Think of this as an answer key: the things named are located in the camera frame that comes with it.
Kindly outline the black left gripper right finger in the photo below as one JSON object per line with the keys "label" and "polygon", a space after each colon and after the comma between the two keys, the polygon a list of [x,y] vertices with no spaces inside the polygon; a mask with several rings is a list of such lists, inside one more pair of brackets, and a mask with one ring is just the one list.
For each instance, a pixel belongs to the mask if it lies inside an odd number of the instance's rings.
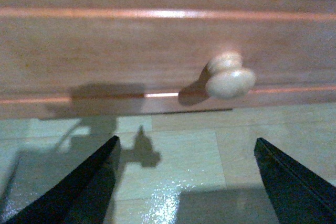
{"label": "black left gripper right finger", "polygon": [[335,223],[335,186],[264,138],[254,156],[280,223]]}

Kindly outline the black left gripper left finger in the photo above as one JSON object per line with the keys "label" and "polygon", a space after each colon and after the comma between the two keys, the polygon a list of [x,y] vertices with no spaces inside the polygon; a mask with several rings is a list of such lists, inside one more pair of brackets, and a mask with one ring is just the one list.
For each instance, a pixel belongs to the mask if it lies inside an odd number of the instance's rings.
{"label": "black left gripper left finger", "polygon": [[113,136],[49,191],[10,217],[5,223],[61,223],[75,200],[108,162],[120,143]]}

